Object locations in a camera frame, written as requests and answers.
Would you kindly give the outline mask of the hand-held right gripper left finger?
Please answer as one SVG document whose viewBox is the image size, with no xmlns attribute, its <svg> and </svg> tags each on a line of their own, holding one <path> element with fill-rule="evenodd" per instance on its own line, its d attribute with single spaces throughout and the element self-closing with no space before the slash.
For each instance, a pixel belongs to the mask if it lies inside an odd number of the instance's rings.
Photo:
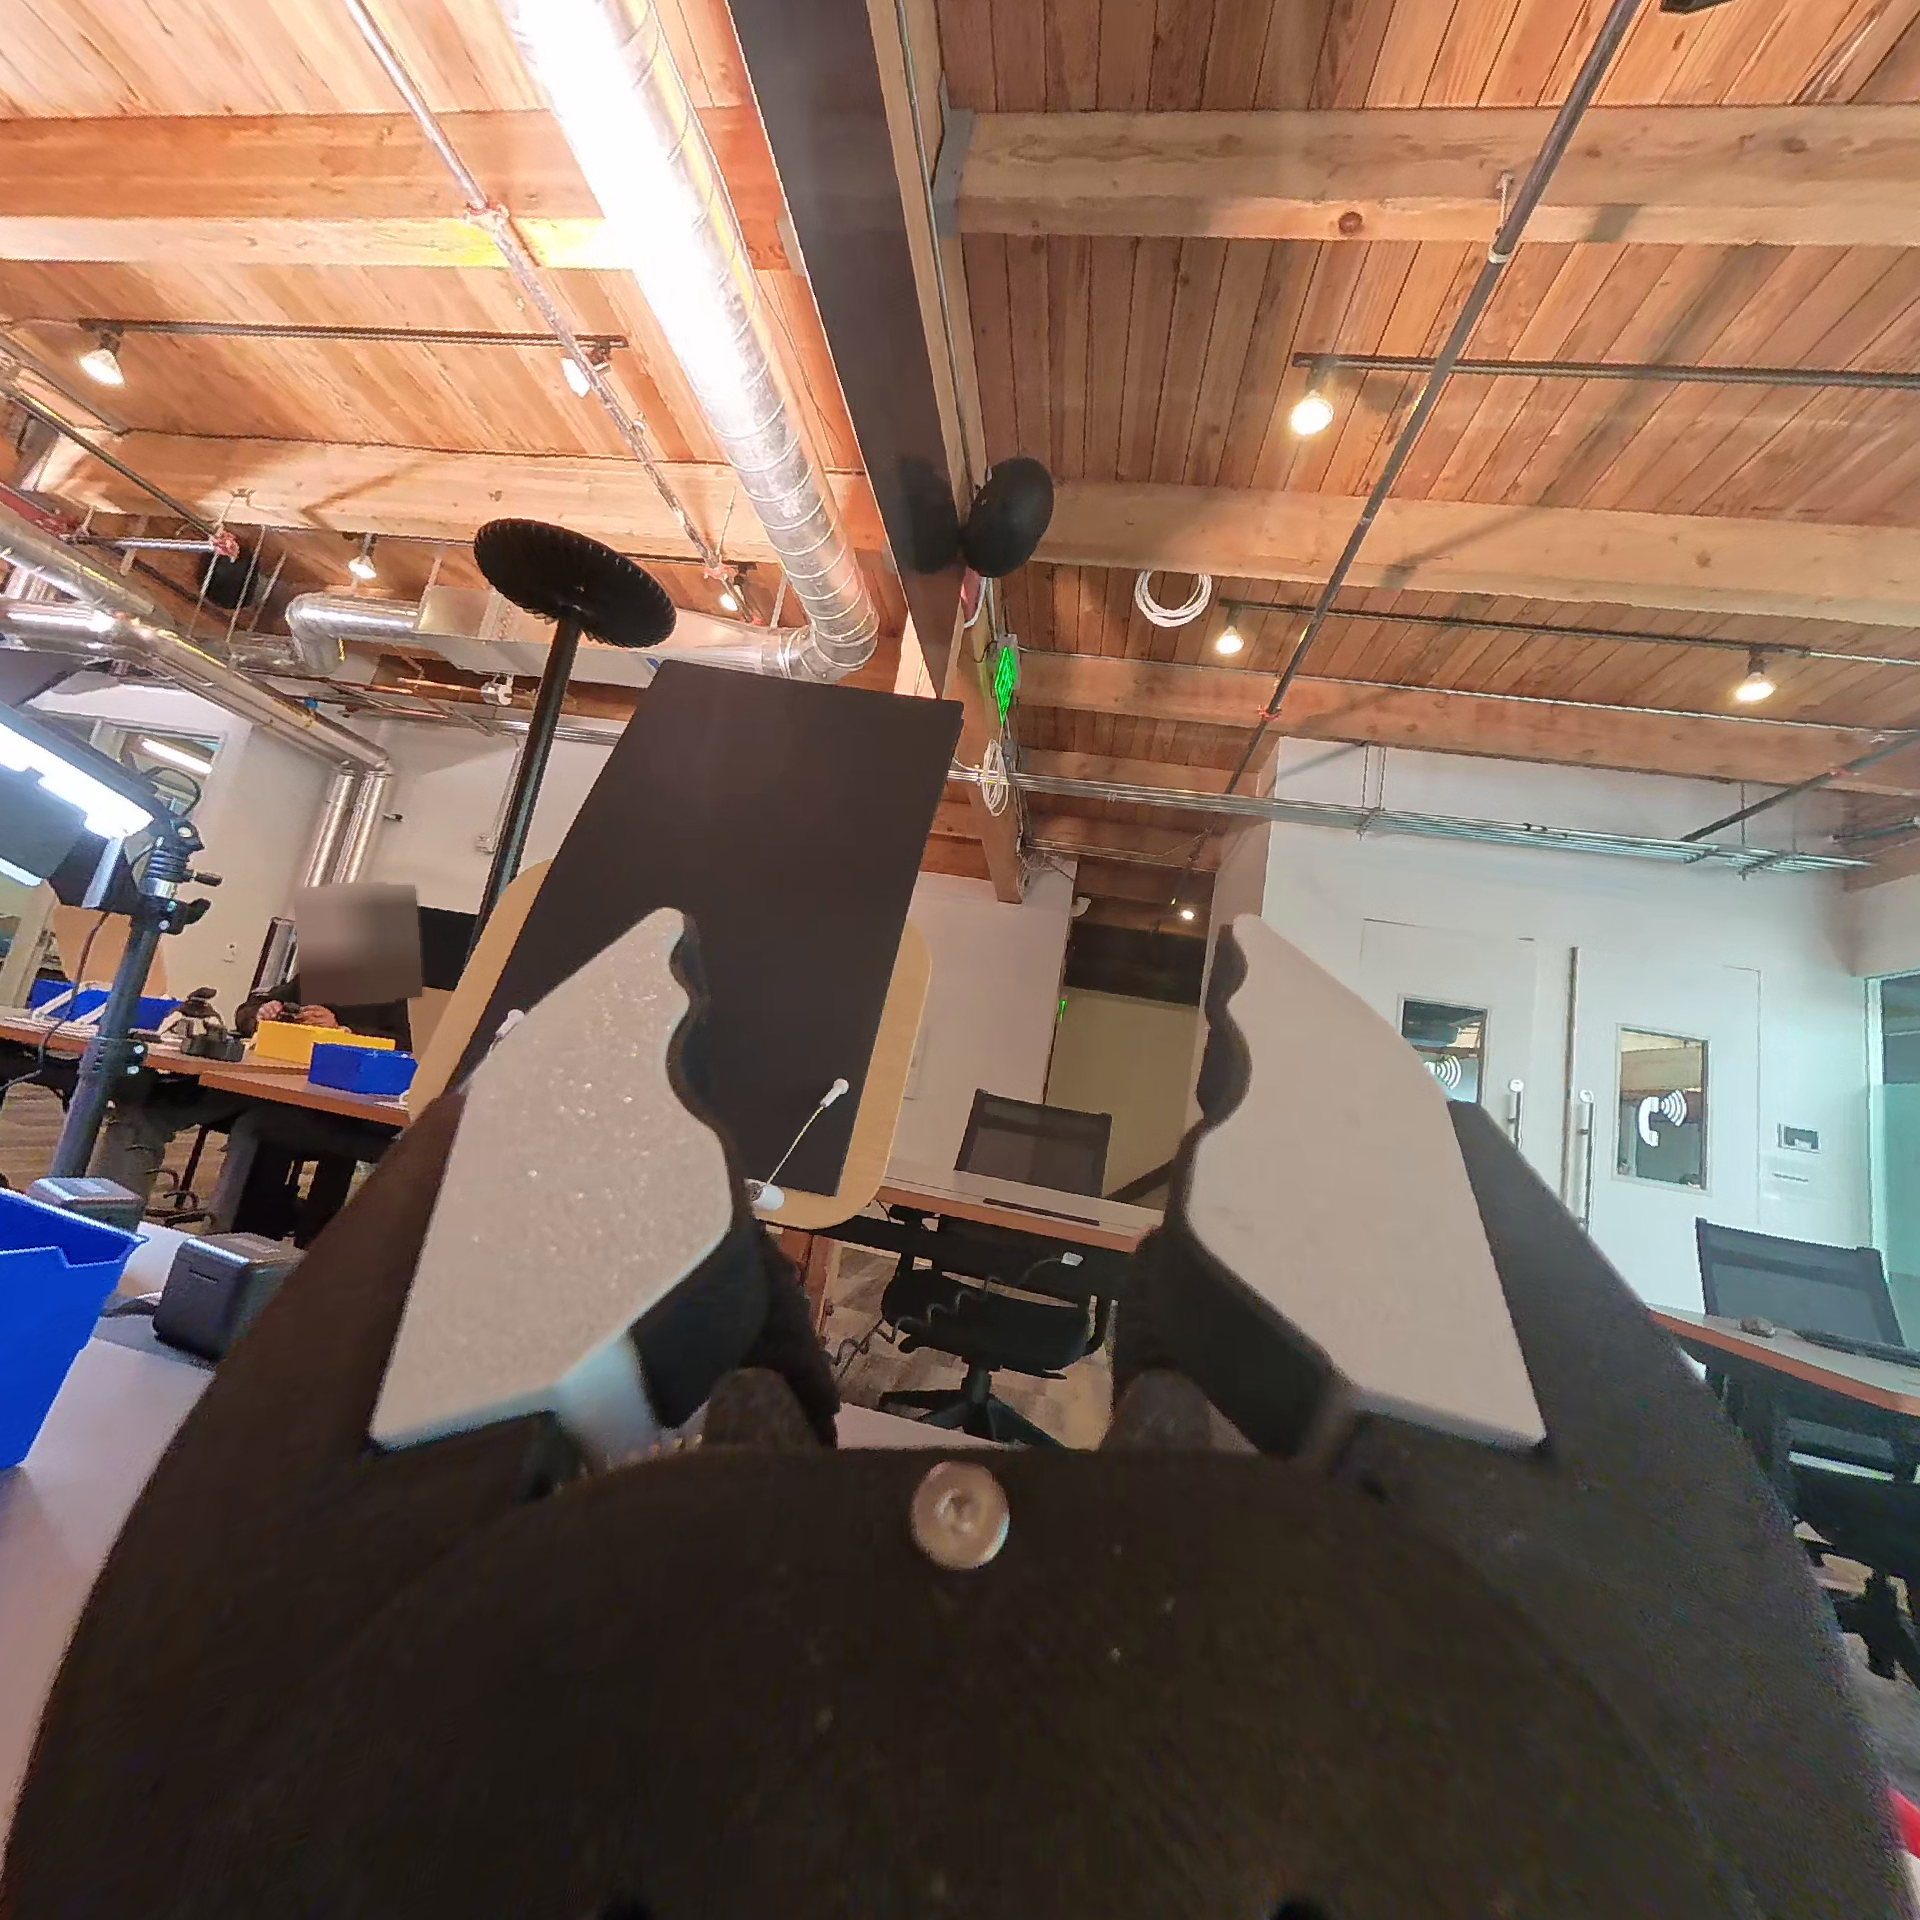
<svg viewBox="0 0 1920 1920">
<path fill-rule="evenodd" d="M 368 1436 L 550 1416 L 593 1470 L 654 1452 L 767 1326 L 759 1222 L 689 1077 L 705 1011 L 664 907 L 505 1028 L 459 1091 Z"/>
</svg>

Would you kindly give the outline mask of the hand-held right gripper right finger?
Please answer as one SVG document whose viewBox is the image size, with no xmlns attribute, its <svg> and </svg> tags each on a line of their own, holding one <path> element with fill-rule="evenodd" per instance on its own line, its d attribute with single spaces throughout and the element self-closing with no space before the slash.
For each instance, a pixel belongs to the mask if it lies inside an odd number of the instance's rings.
<svg viewBox="0 0 1920 1920">
<path fill-rule="evenodd" d="M 1219 936 L 1197 1101 L 1126 1283 L 1118 1404 L 1167 1376 L 1205 1424 L 1298 1460 L 1375 1420 L 1535 1454 L 1546 1414 L 1455 1107 L 1259 916 Z"/>
</svg>

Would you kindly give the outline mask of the blue plastic bin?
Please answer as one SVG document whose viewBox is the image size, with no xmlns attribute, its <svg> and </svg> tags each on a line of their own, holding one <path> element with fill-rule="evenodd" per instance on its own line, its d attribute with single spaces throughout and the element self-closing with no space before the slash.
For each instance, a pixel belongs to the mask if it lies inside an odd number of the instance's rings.
<svg viewBox="0 0 1920 1920">
<path fill-rule="evenodd" d="M 3 1190 L 3 1470 L 21 1466 L 138 1236 Z"/>
</svg>

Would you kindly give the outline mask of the yellow storage bin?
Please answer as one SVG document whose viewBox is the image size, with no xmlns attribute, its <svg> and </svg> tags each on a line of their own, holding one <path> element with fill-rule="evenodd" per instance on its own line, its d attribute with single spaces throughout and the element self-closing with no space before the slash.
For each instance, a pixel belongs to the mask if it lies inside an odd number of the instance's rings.
<svg viewBox="0 0 1920 1920">
<path fill-rule="evenodd" d="M 310 1072 L 319 1048 L 395 1052 L 395 1043 L 336 1023 L 262 1019 L 247 1040 L 247 1063 L 278 1072 Z"/>
</svg>

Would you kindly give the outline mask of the wood edged office table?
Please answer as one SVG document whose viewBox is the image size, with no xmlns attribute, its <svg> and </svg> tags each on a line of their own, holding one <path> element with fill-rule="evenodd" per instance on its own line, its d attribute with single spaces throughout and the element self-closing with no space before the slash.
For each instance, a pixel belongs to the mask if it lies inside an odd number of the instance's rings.
<svg viewBox="0 0 1920 1920">
<path fill-rule="evenodd" d="M 982 1227 L 1118 1255 L 1131 1255 L 1138 1242 L 1161 1226 L 1155 1208 L 912 1162 L 895 1162 L 877 1197 L 889 1208 L 966 1218 Z"/>
<path fill-rule="evenodd" d="M 1648 1307 L 1648 1319 L 1709 1373 L 1789 1380 L 1829 1400 L 1888 1414 L 1897 1424 L 1918 1422 L 1915 1352 L 1839 1347 L 1829 1335 L 1809 1336 L 1778 1327 L 1753 1333 L 1706 1312 Z"/>
</svg>

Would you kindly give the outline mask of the black light stand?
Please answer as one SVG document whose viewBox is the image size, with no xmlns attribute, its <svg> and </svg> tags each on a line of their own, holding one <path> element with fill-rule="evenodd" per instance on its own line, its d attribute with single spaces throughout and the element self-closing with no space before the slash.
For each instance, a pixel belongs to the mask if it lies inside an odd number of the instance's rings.
<svg viewBox="0 0 1920 1920">
<path fill-rule="evenodd" d="M 75 1086 L 64 1108 L 64 1126 L 50 1165 L 58 1179 L 89 1173 L 112 1098 L 146 1063 L 146 1046 L 136 1040 L 136 1019 L 161 940 L 193 928 L 208 911 L 207 898 L 181 898 L 185 886 L 217 890 L 222 885 L 221 875 L 197 871 L 201 850 L 201 834 L 187 816 L 166 814 L 157 823 L 150 853 L 136 875 L 125 958 L 112 976 L 95 1038 L 81 1055 Z"/>
</svg>

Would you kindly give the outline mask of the LED light panel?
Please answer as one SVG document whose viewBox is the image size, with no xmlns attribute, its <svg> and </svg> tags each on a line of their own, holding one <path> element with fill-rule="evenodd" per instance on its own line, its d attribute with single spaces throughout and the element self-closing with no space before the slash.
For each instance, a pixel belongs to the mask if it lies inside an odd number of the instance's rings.
<svg viewBox="0 0 1920 1920">
<path fill-rule="evenodd" d="M 62 906 L 129 914 L 134 860 L 173 810 L 130 772 L 34 712 L 3 708 L 3 875 L 49 882 Z"/>
</svg>

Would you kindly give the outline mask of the black dome speaker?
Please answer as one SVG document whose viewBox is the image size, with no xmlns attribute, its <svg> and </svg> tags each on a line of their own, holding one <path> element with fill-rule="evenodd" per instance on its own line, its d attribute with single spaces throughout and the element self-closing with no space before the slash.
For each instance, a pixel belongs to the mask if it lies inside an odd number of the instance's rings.
<svg viewBox="0 0 1920 1920">
<path fill-rule="evenodd" d="M 978 482 L 958 528 L 967 570 L 995 582 L 1026 564 L 1054 514 L 1054 482 L 1040 460 L 1014 454 Z"/>
</svg>

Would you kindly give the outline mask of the silver ceiling duct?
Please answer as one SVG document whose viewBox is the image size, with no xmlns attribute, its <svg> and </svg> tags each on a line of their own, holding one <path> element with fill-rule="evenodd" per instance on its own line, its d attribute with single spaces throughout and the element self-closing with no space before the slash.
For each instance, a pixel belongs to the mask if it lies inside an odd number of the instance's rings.
<svg viewBox="0 0 1920 1920">
<path fill-rule="evenodd" d="M 711 660 L 848 682 L 873 659 L 881 612 L 657 4 L 511 3 L 502 13 L 801 603 L 798 628 Z"/>
<path fill-rule="evenodd" d="M 374 832 L 391 792 L 384 749 L 301 704 L 281 699 L 235 666 L 174 631 L 158 606 L 93 563 L 34 518 L 3 509 L 3 563 L 53 588 L 55 598 L 6 597 L 6 636 L 43 651 L 146 666 L 307 752 L 336 774 L 307 860 L 304 886 L 361 879 Z"/>
</svg>

